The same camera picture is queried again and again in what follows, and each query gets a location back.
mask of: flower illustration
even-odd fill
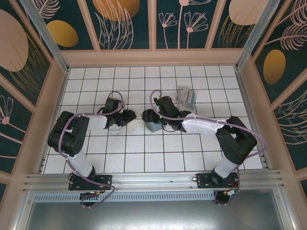
[[[166,34],[165,34],[165,28],[177,25],[177,21],[175,21],[174,13],[166,13],[165,15],[163,13],[159,13],[159,20],[161,22],[161,25],[163,27],[164,32],[164,40],[166,48],[168,49],[167,41],[166,41]]]
[[[10,122],[14,101],[8,97],[7,102],[3,95],[0,96],[0,124],[7,125]]]
[[[211,0],[179,0],[181,6],[188,6],[188,5],[201,5],[211,2]]]
[[[184,23],[187,28],[188,38],[187,38],[187,48],[189,48],[189,35],[193,32],[203,31],[208,29],[206,13],[195,13],[191,18],[191,12],[184,14]]]

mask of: gold circle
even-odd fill
[[[74,28],[61,20],[54,20],[47,24],[56,43],[64,47],[72,47],[78,43],[78,35]]]
[[[268,0],[231,0],[229,17],[238,25],[253,25],[258,21]]]
[[[282,51],[278,49],[271,50],[264,60],[263,76],[265,81],[274,85],[282,77],[286,66],[286,58]]]
[[[9,13],[0,10],[0,66],[8,71],[20,71],[28,60],[27,34]]]
[[[93,4],[98,12],[111,21],[123,21],[125,17],[118,6],[118,2],[122,10],[126,9],[132,18],[140,9],[140,0],[93,0]]]

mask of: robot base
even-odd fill
[[[236,186],[238,186],[238,175],[236,172],[232,172],[229,176],[219,184],[216,184],[212,180],[212,173],[198,173],[196,174],[196,182],[198,188],[232,188],[233,185],[229,181],[231,180]]]
[[[112,184],[112,175],[95,175],[92,179],[93,181],[101,184]],[[71,174],[69,177],[69,187],[70,191],[100,191],[100,190],[111,190],[110,187],[104,187],[92,184],[90,182],[85,181],[81,177]]]

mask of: purple cable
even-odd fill
[[[263,153],[263,152],[266,150],[268,144],[267,144],[267,142],[265,141],[265,139],[264,139],[262,136],[260,136],[258,133],[254,132],[253,130],[250,130],[250,129],[248,129],[248,128],[245,128],[245,127],[242,127],[242,126],[238,126],[238,125],[234,125],[234,124],[230,124],[230,123],[224,122],[224,121],[219,121],[219,120],[216,120],[216,119],[210,119],[210,118],[206,118],[206,117],[201,117],[201,116],[184,117],[184,118],[172,118],[172,117],[167,117],[167,116],[164,116],[164,115],[160,114],[158,111],[156,111],[156,109],[155,109],[155,107],[154,107],[154,104],[153,104],[153,94],[154,94],[155,92],[159,92],[159,93],[160,93],[160,97],[162,96],[161,90],[154,90],[154,91],[152,91],[152,93],[150,94],[150,105],[151,105],[152,109],[154,110],[154,112],[155,112],[157,115],[159,115],[160,117],[162,117],[162,118],[164,118],[164,119],[167,119],[167,120],[173,120],[173,121],[194,120],[194,119],[197,118],[197,119],[199,119],[199,120],[204,120],[204,121],[209,121],[209,122],[215,122],[216,124],[221,124],[221,125],[226,125],[226,126],[230,126],[230,127],[235,127],[235,128],[239,128],[239,129],[241,129],[241,130],[244,130],[244,131],[246,131],[246,132],[249,132],[249,133],[251,133],[251,134],[257,136],[257,137],[263,142],[264,147],[263,147],[262,150],[260,150],[260,151],[258,151],[258,152],[256,152],[256,153],[253,153],[253,154],[248,155],[248,156],[246,157],[246,159],[247,159],[247,158],[250,158],[250,157],[253,157],[253,156],[256,156],[256,155],[258,155],[258,154],[261,154],[261,153]],[[235,168],[235,170],[237,170],[237,175],[238,175],[238,188],[240,188],[239,166],[237,166],[237,167]],[[216,200],[216,196],[217,196],[217,192],[214,193],[214,200],[213,200],[213,202],[214,202],[215,204],[217,204],[217,205],[218,205],[218,204],[221,204],[221,202],[219,202],[218,200]]]
[[[113,185],[101,184],[101,183],[97,183],[97,182],[95,182],[95,181],[91,181],[91,180],[87,179],[85,176],[83,176],[81,173],[79,173],[79,172],[73,167],[73,165],[70,163],[68,157],[67,157],[66,155],[63,154],[62,149],[61,149],[61,145],[62,145],[62,141],[63,141],[63,137],[64,137],[64,134],[65,134],[65,131],[66,131],[68,125],[71,123],[71,121],[72,121],[74,118],[76,118],[76,117],[78,117],[78,116],[93,116],[93,115],[95,115],[95,116],[107,116],[107,115],[112,115],[112,114],[114,114],[114,113],[120,111],[120,110],[122,109],[123,96],[122,96],[121,93],[118,92],[118,91],[113,91],[113,92],[111,92],[111,93],[109,94],[109,96],[110,96],[112,93],[114,93],[114,92],[118,93],[118,94],[120,95],[120,97],[121,97],[121,101],[120,101],[120,103],[119,103],[119,105],[118,105],[118,108],[117,108],[116,110],[114,110],[113,112],[110,112],[110,113],[106,113],[106,114],[100,114],[100,113],[75,114],[75,115],[73,115],[73,116],[67,121],[67,123],[65,124],[65,126],[64,126],[64,128],[63,128],[63,130],[62,130],[62,132],[61,132],[61,135],[60,135],[60,137],[59,137],[59,145],[58,145],[59,154],[60,154],[62,157],[64,157],[64,158],[66,159],[67,164],[71,167],[71,169],[72,169],[75,173],[78,174],[78,176],[80,176],[82,179],[84,179],[84,180],[86,180],[87,182],[90,182],[90,183],[92,183],[92,184],[99,185],[99,186],[103,186],[103,187],[111,187],[111,188],[112,188],[112,191],[111,191],[105,198],[103,198],[101,201],[99,201],[99,202],[93,204],[91,207],[96,207],[96,206],[100,205],[102,202],[104,202],[106,199],[108,199],[109,196],[114,192],[115,187],[114,187]],[[93,197],[93,196],[99,196],[99,195],[88,195],[88,196],[85,196],[85,197],[82,199],[82,201],[81,201],[82,206],[85,207],[84,204],[83,204],[83,201],[84,201],[85,199],[87,199],[87,198],[89,198],[89,197]]]

